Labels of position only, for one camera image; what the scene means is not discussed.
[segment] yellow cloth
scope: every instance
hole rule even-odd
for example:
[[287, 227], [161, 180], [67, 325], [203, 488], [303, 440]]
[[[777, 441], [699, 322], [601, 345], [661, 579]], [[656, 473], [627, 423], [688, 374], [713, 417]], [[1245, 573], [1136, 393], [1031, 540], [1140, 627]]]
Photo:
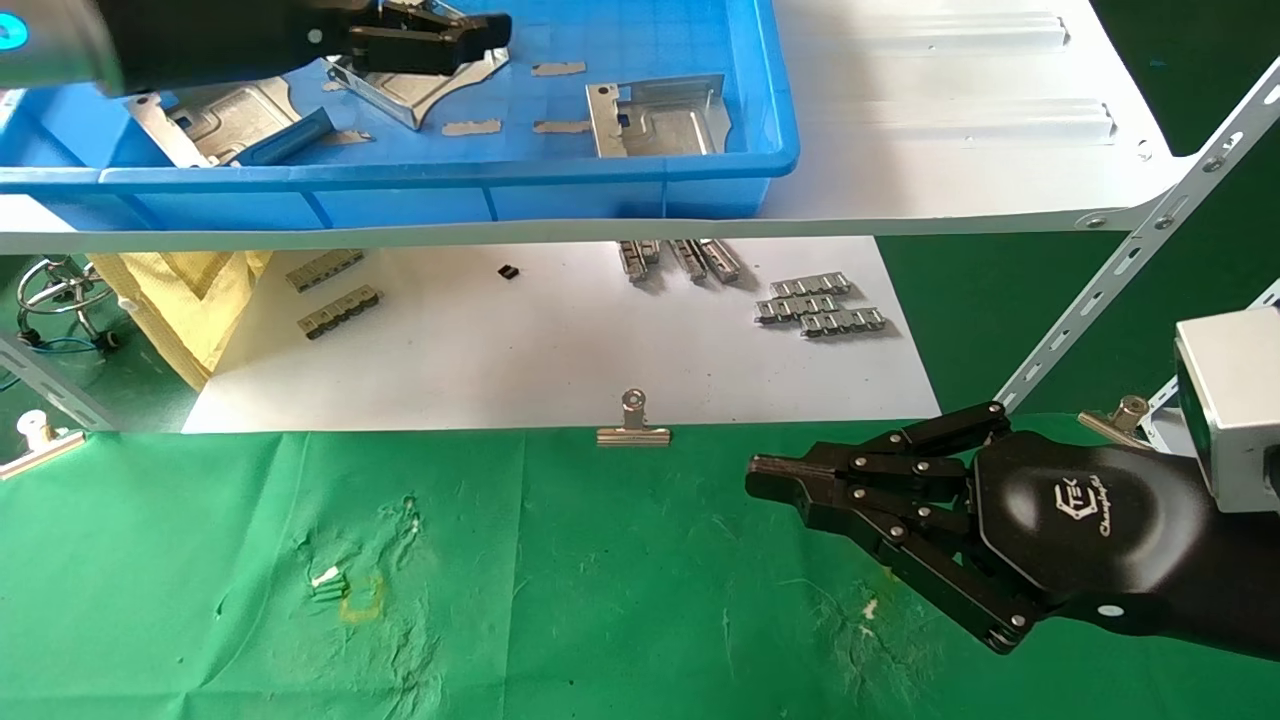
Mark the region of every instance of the yellow cloth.
[[201, 389], [271, 254], [129, 252], [88, 259], [160, 355]]

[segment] blue plastic crate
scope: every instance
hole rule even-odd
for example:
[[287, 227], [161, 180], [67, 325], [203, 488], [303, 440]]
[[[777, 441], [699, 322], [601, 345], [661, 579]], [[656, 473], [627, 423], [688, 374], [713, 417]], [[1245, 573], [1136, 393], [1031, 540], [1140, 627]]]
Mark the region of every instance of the blue plastic crate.
[[[177, 169], [122, 100], [91, 86], [29, 91], [0, 131], [0, 192], [28, 193], [84, 231], [275, 231], [548, 218], [744, 218], [800, 152], [769, 0], [456, 0], [515, 19], [511, 61], [456, 91], [412, 132], [349, 92], [321, 63], [285, 76], [306, 115], [375, 141], [311, 146], [270, 168]], [[539, 63], [586, 72], [534, 77]], [[585, 86], [724, 73], [726, 152], [598, 159]], [[502, 132], [445, 137], [451, 122]]]

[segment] robotic hand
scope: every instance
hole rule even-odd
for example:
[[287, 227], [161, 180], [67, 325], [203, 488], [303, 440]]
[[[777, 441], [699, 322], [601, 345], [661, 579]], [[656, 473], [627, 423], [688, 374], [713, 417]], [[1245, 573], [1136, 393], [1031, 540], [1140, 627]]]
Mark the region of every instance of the robotic hand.
[[1220, 512], [1193, 457], [1011, 432], [992, 402], [759, 455], [746, 489], [847, 536], [998, 653], [1062, 616], [1280, 660], [1280, 515]]
[[326, 55], [358, 72], [452, 74], [511, 41], [504, 14], [447, 18], [378, 0], [9, 0], [8, 87], [97, 82], [108, 95], [261, 79]]

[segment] green tablecloth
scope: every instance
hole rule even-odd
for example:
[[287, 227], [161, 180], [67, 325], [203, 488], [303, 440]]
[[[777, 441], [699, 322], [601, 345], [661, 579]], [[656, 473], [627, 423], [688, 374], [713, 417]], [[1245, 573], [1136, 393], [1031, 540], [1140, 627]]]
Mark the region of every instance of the green tablecloth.
[[886, 427], [95, 436], [0, 486], [0, 717], [1276, 716], [1280, 665], [1172, 641], [998, 657], [742, 491]]

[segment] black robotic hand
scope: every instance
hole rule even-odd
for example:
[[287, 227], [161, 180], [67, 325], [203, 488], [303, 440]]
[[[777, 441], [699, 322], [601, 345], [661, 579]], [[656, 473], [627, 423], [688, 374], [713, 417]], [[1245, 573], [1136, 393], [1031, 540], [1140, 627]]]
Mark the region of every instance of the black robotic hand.
[[746, 489], [847, 536], [1000, 653], [1061, 616], [1280, 660], [1280, 515], [1219, 512], [1194, 459], [1011, 432], [992, 402], [758, 455]]

